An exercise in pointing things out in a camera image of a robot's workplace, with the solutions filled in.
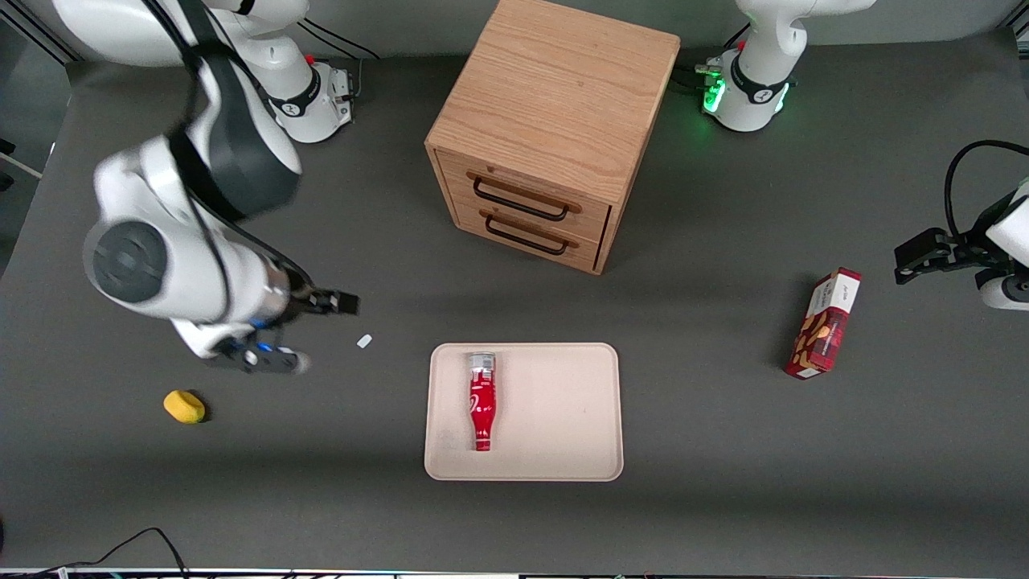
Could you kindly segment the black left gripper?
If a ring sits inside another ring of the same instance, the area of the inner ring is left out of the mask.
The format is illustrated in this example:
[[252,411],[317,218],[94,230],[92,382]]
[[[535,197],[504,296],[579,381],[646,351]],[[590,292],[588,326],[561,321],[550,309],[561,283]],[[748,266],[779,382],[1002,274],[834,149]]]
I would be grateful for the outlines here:
[[951,209],[951,236],[943,228],[926,228],[894,249],[897,285],[907,285],[930,273],[952,273],[969,268],[1014,270],[1013,259],[988,236],[1014,201],[1015,192],[1004,195],[982,210],[973,227],[959,232]]

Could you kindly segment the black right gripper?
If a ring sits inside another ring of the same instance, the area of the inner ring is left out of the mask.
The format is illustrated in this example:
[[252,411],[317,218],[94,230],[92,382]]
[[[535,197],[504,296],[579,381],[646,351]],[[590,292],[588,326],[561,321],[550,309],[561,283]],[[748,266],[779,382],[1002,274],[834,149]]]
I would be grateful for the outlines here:
[[269,261],[269,326],[285,326],[304,315],[358,315],[360,297],[338,290],[315,290],[301,274]]

